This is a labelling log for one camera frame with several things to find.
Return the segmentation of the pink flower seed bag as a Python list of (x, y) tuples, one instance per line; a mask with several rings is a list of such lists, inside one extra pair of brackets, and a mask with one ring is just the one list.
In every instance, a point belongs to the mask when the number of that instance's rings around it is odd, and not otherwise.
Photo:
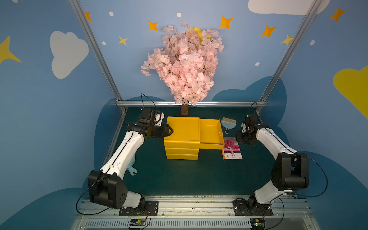
[(242, 159), (241, 150), (235, 137), (225, 137), (223, 148), (226, 160)]

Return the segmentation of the orange seed bag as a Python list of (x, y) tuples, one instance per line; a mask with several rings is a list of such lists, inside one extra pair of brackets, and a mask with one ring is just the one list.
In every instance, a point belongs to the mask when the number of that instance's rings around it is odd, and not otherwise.
[(221, 149), (221, 153), (222, 153), (223, 160), (226, 160), (225, 153), (224, 153), (224, 148)]

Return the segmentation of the yellow drawer cabinet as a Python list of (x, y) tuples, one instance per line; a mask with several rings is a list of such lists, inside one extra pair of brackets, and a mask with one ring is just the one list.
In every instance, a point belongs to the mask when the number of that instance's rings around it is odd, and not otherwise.
[(198, 159), (200, 147), (200, 119), (198, 117), (168, 117), (173, 133), (164, 138), (167, 159)]

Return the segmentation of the yellow top drawer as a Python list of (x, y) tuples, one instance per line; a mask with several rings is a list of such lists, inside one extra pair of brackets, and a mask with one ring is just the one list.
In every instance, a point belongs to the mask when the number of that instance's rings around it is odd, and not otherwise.
[(220, 120), (200, 119), (200, 149), (221, 150), (224, 146)]

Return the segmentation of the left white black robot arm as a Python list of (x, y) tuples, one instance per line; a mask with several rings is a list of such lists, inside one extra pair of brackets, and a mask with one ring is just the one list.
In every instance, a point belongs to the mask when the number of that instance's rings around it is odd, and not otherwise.
[(129, 163), (147, 137), (164, 138), (174, 133), (168, 125), (128, 125), (125, 137), (113, 156), (98, 171), (88, 175), (88, 193), (92, 203), (108, 208), (139, 208), (143, 195), (128, 191), (123, 180)]

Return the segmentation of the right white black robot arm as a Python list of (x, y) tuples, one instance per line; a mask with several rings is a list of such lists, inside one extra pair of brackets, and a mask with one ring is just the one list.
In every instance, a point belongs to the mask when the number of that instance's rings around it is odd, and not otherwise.
[(260, 142), (275, 159), (270, 181), (254, 192), (253, 202), (269, 205), (287, 193), (308, 188), (310, 178), (308, 156), (298, 153), (287, 145), (267, 125), (243, 122), (241, 131), (237, 133), (237, 141), (248, 145)]

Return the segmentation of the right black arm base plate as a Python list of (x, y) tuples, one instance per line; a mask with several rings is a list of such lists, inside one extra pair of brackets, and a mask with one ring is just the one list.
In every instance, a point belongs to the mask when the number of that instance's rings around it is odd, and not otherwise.
[(234, 200), (232, 204), (236, 216), (273, 216), (271, 205), (241, 199)]

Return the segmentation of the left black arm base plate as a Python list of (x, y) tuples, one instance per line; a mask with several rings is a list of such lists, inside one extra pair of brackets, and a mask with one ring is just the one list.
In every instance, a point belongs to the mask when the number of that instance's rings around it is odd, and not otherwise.
[(157, 216), (159, 209), (159, 201), (142, 201), (136, 208), (122, 207), (119, 216)]

